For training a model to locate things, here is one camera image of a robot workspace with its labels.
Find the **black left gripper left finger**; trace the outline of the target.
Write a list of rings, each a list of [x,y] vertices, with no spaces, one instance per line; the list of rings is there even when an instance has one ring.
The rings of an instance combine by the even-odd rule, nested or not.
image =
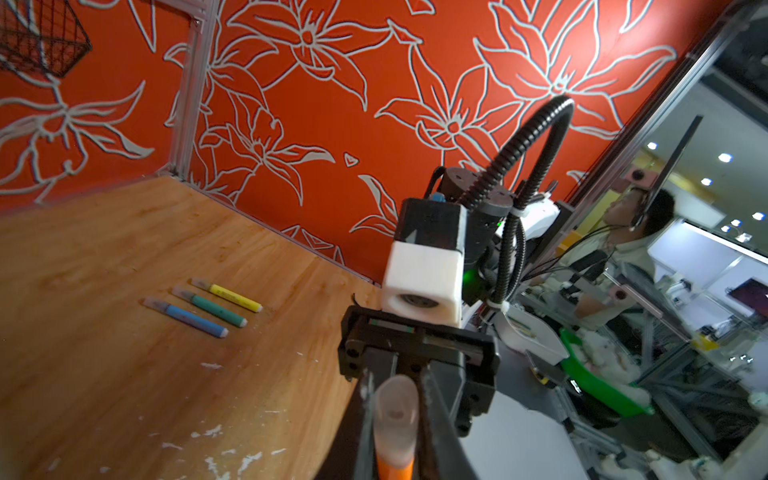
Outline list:
[[[374,420],[374,376],[365,370],[358,379],[316,480],[377,478]]]

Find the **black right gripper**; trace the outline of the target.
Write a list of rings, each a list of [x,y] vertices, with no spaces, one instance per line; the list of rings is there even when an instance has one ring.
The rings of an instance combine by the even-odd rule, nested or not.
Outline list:
[[[349,381],[369,371],[377,386],[397,374],[417,382],[431,372],[460,437],[489,411],[497,388],[500,355],[493,337],[359,305],[344,314],[337,352],[340,374]]]

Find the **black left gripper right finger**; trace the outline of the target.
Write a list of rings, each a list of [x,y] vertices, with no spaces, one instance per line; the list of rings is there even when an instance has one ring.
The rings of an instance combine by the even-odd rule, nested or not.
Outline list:
[[[438,380],[430,367],[417,382],[419,423],[416,472],[419,479],[477,479],[461,445]]]

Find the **orange pen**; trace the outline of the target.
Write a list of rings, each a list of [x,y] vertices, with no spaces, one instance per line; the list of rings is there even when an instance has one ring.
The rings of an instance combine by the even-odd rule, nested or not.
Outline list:
[[[405,463],[396,463],[376,454],[376,465],[379,480],[411,480],[413,478],[414,458]]]

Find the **yellow pen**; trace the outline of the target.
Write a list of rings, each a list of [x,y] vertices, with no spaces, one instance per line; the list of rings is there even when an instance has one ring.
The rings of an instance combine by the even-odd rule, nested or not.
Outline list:
[[[191,278],[189,283],[251,312],[259,313],[263,310],[263,306],[259,302],[229,290],[219,284],[195,277]]]

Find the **blue pen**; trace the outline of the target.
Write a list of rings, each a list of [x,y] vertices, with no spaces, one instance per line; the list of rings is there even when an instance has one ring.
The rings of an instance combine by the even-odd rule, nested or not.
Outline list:
[[[215,338],[223,339],[229,334],[229,330],[226,327],[199,317],[168,302],[153,297],[145,297],[141,300],[141,304]]]

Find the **green pen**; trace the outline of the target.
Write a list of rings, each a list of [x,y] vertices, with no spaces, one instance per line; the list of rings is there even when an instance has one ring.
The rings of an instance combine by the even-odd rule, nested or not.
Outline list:
[[[171,294],[237,328],[245,328],[248,324],[247,319],[243,316],[238,315],[196,293],[193,293],[192,291],[185,290],[180,287],[173,287],[171,289]]]

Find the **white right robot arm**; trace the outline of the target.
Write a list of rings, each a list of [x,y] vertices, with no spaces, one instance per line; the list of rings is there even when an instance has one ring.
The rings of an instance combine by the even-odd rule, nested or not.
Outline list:
[[[502,309],[526,265],[522,218],[540,192],[570,128],[575,102],[557,96],[520,127],[484,172],[447,199],[427,188],[401,204],[379,311],[358,304],[342,320],[342,376],[373,376],[375,385],[403,374],[432,375],[454,431],[465,436],[489,410],[500,365],[491,336],[462,329],[464,276],[504,229],[496,277],[484,304]]]

